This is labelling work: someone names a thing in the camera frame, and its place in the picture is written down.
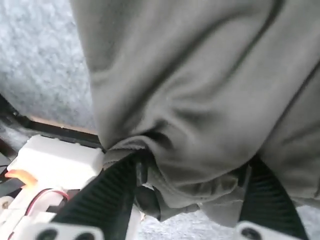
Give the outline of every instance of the gray sweatshirt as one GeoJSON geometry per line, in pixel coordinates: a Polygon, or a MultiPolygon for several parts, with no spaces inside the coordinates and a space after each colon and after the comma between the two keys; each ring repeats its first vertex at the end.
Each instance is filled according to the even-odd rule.
{"type": "Polygon", "coordinates": [[[320,207],[320,1],[71,4],[100,141],[152,151],[164,206],[234,225],[230,172],[259,154],[294,201],[320,207]]]}

